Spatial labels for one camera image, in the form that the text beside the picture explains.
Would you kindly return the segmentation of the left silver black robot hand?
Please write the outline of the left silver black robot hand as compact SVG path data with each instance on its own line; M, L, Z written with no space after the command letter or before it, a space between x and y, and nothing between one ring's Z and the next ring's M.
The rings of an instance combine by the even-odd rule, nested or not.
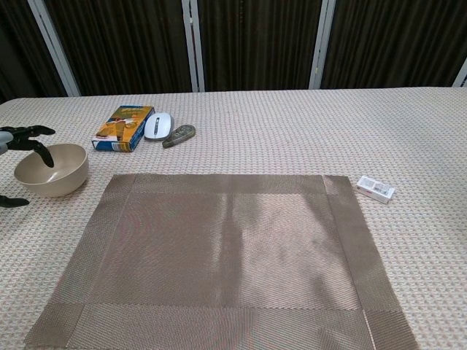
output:
M32 140L41 135L53 135L55 130L43 125L32 125L28 127L1 127L1 154L8 150L34 151L42 159L43 163L52 168L54 160L50 151L44 144L37 140Z

